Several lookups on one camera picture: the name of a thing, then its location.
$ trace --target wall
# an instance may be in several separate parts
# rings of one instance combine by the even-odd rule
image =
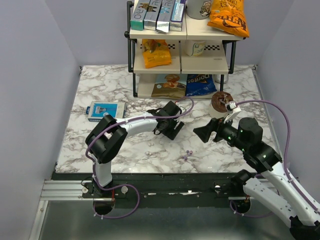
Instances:
[[[59,153],[79,67],[43,0],[2,0],[0,32],[0,235],[26,240]]]
[[[128,62],[127,0],[45,1],[80,64]],[[237,44],[236,64],[258,63],[293,1],[245,0],[251,37]]]
[[[295,0],[261,59],[257,74],[265,99],[279,104],[291,124],[291,170],[320,201],[320,1]],[[282,152],[286,124],[268,107]]]

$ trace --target orange chip bag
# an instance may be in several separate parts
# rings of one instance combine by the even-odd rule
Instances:
[[[142,39],[146,69],[171,64],[171,54],[165,40]]]
[[[248,38],[250,36],[244,13],[245,0],[214,0],[208,26]]]

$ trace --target toothpaste box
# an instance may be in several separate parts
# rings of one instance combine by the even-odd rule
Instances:
[[[90,122],[99,122],[106,115],[111,115],[115,119],[123,119],[127,110],[124,102],[103,102],[92,101],[91,106],[86,109]]]
[[[162,0],[162,6],[156,22],[156,30],[161,33],[168,33],[172,10],[175,6],[175,0]]]
[[[151,0],[144,18],[144,29],[156,30],[162,0]]]
[[[133,30],[144,29],[144,19],[149,8],[150,0],[139,0],[132,14],[130,25]]]
[[[175,0],[170,20],[170,31],[182,31],[186,0]]]

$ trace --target marble table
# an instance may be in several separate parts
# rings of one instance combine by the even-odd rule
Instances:
[[[139,116],[149,109],[163,107],[169,99],[134,98],[132,74],[126,65],[85,66],[74,99],[70,119],[58,157],[57,173],[92,173],[92,162],[85,157],[85,139],[97,124],[89,122],[86,108],[92,101],[125,102],[125,117]],[[256,81],[250,66],[236,66],[229,76],[224,91],[235,101],[260,99]],[[203,143],[193,129],[210,121],[209,99],[195,100],[193,111],[180,120],[185,126],[174,141],[163,135],[144,132],[125,140],[116,158],[112,160],[113,173],[235,173],[241,169],[254,172],[243,159],[242,152],[231,148],[225,141]],[[191,102],[180,103],[189,108]],[[258,103],[241,106],[240,118],[254,117],[263,128],[263,140],[274,147],[264,107]],[[187,150],[193,155],[182,159]]]

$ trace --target blue doritos bag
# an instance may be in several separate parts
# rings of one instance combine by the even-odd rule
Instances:
[[[186,96],[201,96],[216,92],[211,74],[188,74],[186,80]]]

